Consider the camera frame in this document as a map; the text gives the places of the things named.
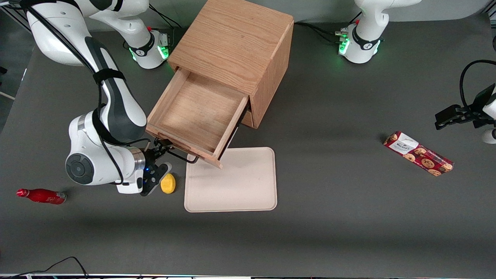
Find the cable strap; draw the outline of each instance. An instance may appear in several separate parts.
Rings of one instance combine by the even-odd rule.
[[[100,85],[102,81],[113,77],[125,80],[124,74],[121,71],[114,69],[103,69],[93,74],[93,79],[97,85]]]
[[[122,145],[124,142],[120,142],[115,137],[113,137],[109,130],[103,125],[102,121],[100,121],[100,117],[98,117],[98,108],[95,109],[91,115],[91,120],[93,121],[93,127],[95,127],[96,132],[102,137],[102,139],[113,145]]]

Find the wooden drawer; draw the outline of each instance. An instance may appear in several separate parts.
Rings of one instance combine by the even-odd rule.
[[[248,95],[178,68],[148,116],[146,131],[222,168],[219,158],[247,103]]]

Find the wood grain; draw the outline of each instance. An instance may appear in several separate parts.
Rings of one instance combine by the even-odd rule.
[[[293,17],[244,0],[208,0],[169,57],[245,94],[255,90]]]
[[[185,69],[179,69],[176,72],[176,74],[172,77],[171,81],[165,88],[164,93],[162,93],[160,99],[158,99],[157,103],[153,107],[152,112],[150,113],[150,115],[148,115],[149,123],[157,123],[164,117],[164,114],[167,112],[169,106],[176,98],[179,90],[186,82],[189,74],[190,72]]]
[[[248,95],[178,68],[148,117],[147,131],[219,166]]]
[[[272,97],[279,87],[281,80],[288,69],[291,39],[293,37],[293,23],[288,25],[286,33],[282,37],[274,57],[263,74],[258,84],[256,93],[250,97],[253,128],[258,128]]]
[[[245,117],[243,117],[241,123],[253,128],[253,118],[251,117],[251,110],[247,110],[247,112],[245,113]]]

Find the yellow object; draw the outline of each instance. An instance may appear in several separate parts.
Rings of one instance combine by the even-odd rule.
[[[160,181],[160,188],[162,189],[162,192],[172,194],[176,189],[176,179],[174,178],[174,175],[168,173],[162,181]]]

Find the cookie box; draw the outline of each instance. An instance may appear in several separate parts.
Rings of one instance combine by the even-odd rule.
[[[452,161],[419,144],[400,131],[389,136],[384,145],[434,176],[439,176],[453,169]]]

